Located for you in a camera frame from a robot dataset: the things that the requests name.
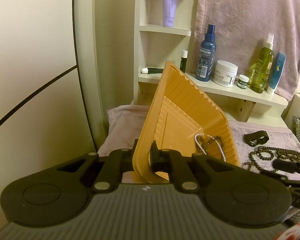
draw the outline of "clear spray cap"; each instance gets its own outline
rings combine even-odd
[[[268,39],[266,41],[266,47],[269,48],[269,49],[273,48],[273,38],[274,38],[274,35],[272,33],[269,33],[268,34]]]

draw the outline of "jar lid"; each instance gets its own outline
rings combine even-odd
[[[238,67],[235,64],[232,64],[231,62],[227,62],[224,60],[218,60],[216,64],[216,68],[232,72],[232,73],[237,73]]]
[[[242,80],[243,82],[246,82],[246,83],[249,82],[249,78],[245,75],[239,75],[239,79]]]

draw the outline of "metal screw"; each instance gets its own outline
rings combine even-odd
[[[105,181],[100,181],[100,182],[97,182],[94,185],[94,187],[95,187],[95,189],[106,190],[106,189],[110,188],[110,184],[108,182],[105,182]]]
[[[186,190],[194,190],[198,187],[198,185],[193,181],[184,182],[181,186]]]

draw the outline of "blue spray bottle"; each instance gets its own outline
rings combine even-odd
[[[212,71],[212,66],[215,58],[217,46],[214,43],[216,36],[214,34],[216,26],[208,25],[207,33],[204,36],[204,41],[201,42],[199,63],[195,78],[200,81],[209,81]]]

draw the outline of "orange plastic basket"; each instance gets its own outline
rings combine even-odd
[[[226,162],[239,163],[231,130],[222,110],[172,62],[167,61],[143,125],[135,152],[133,169],[145,183],[166,183],[168,177],[152,172],[150,147],[155,140],[158,149],[173,149],[183,156],[195,153],[194,135],[205,133],[222,136]],[[216,143],[209,154],[221,159]]]

